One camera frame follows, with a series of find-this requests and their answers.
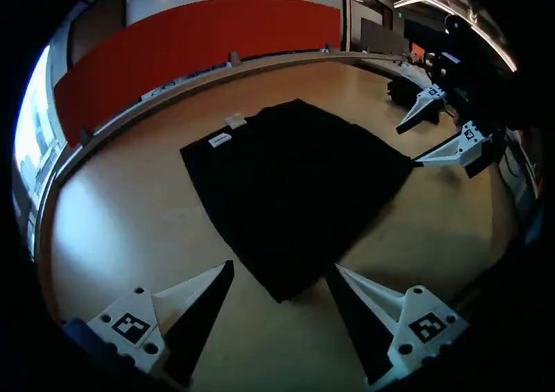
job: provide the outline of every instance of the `black towel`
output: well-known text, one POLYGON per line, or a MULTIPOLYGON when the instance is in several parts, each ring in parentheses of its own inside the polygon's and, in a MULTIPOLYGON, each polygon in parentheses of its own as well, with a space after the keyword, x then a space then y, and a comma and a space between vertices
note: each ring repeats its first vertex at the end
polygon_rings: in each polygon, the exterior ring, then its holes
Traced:
POLYGON ((301 100, 246 122, 182 148, 181 156, 220 235, 281 302, 361 236, 410 174, 411 160, 301 100), (231 139, 214 148, 209 139, 221 133, 231 139))

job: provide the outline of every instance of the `window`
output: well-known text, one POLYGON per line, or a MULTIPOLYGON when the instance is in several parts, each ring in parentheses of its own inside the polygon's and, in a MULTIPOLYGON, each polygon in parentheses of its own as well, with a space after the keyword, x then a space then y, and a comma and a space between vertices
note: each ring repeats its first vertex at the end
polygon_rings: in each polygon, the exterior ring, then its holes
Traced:
POLYGON ((14 153, 17 169, 31 198, 34 210, 60 153, 48 114, 46 98, 46 62, 49 46, 40 56, 31 75, 15 130, 14 153))

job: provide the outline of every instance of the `white label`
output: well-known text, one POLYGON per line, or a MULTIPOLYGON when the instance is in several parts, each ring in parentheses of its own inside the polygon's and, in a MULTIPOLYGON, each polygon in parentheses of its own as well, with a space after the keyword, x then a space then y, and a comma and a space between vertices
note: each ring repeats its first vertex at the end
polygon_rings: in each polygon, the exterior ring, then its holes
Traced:
POLYGON ((220 133, 218 136, 214 136, 208 142, 212 145, 212 148, 222 145, 223 142, 227 142, 231 139, 231 135, 227 133, 220 133))
POLYGON ((246 125, 247 121, 239 113, 228 117, 225 122, 231 127, 231 129, 237 129, 240 126, 246 125))

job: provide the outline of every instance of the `orange wall panel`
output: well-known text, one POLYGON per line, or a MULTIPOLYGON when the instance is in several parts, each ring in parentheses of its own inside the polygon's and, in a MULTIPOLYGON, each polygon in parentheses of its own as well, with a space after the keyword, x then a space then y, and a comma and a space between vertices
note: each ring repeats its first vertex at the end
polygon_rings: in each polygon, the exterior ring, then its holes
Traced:
POLYGON ((70 145, 163 84, 228 61, 339 48, 340 10, 300 0, 209 0, 143 19, 85 55, 54 88, 70 145))

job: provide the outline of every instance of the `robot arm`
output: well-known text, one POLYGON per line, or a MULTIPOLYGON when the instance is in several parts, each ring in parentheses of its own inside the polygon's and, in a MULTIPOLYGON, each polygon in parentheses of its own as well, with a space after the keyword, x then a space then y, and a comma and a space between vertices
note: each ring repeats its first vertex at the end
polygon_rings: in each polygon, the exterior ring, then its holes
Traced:
POLYGON ((428 117, 430 112, 437 113, 444 106, 444 98, 445 92, 437 84, 433 84, 418 93, 416 103, 397 126, 397 133, 400 135, 413 128, 428 117))
POLYGON ((233 277, 228 260, 165 291, 137 287, 87 324, 76 319, 64 331, 130 384, 148 374, 184 390, 233 277))

